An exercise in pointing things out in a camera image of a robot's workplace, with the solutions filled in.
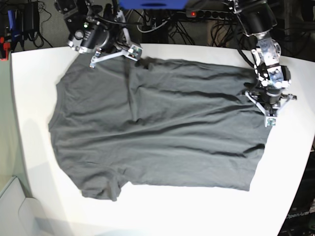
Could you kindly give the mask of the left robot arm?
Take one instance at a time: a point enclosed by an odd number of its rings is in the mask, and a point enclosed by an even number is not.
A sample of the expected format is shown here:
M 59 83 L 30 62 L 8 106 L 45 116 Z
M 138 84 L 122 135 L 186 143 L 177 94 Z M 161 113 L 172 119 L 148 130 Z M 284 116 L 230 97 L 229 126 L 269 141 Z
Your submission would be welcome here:
M 291 77 L 288 67 L 280 64 L 281 47 L 270 35 L 277 25 L 276 18 L 265 0 L 226 0 L 224 3 L 236 16 L 242 33 L 257 40 L 251 50 L 254 62 L 250 62 L 241 49 L 238 50 L 257 77 L 257 84 L 246 91 L 245 96 L 260 109 L 267 124 L 271 125 L 285 104 L 297 98 L 283 93 L 290 87 Z

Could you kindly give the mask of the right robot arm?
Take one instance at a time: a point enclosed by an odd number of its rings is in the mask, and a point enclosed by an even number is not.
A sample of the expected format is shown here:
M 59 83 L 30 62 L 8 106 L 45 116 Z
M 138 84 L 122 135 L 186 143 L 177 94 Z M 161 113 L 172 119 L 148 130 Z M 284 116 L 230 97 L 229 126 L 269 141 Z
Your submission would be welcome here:
M 113 0 L 104 7 L 90 0 L 56 0 L 69 30 L 68 46 L 80 54 L 93 54 L 90 67 L 124 56 L 137 61 L 142 48 L 131 41 L 125 15 Z

